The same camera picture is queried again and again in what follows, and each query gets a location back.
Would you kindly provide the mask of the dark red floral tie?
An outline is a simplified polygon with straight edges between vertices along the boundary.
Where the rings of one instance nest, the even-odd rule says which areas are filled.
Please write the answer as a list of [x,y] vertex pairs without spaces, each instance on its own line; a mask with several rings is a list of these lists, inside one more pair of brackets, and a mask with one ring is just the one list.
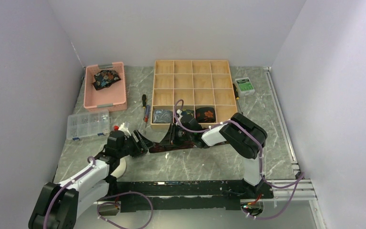
[[147,149],[142,149],[142,153],[162,153],[162,152],[168,152],[168,151],[175,151],[175,150],[181,150],[181,149],[192,149],[192,148],[200,148],[200,149],[206,149],[210,148],[206,143],[200,142],[200,141],[182,141],[182,142],[176,142],[175,144],[171,144],[170,142],[160,142],[156,143],[153,142],[152,147],[149,147]]

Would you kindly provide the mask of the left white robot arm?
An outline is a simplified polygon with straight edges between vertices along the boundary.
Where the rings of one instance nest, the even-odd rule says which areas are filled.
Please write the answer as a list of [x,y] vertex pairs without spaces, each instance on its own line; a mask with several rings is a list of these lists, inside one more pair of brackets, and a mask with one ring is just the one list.
[[112,175],[125,156],[137,157],[148,152],[155,143],[135,130],[111,131],[103,150],[87,158],[87,166],[60,183],[46,183],[28,222],[30,229],[72,229],[77,218],[100,199],[112,200],[140,192],[118,191],[117,178]]

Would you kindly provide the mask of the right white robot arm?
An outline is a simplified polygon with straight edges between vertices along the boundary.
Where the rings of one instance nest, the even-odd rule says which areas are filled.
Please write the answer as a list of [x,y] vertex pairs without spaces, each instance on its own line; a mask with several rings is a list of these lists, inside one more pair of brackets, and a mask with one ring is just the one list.
[[178,115],[176,123],[169,126],[167,134],[157,144],[165,151],[188,146],[207,148],[220,143],[229,144],[244,158],[244,193],[255,198],[262,192],[263,164],[260,152],[265,146],[267,132],[245,117],[235,113],[229,120],[204,128],[190,114]]

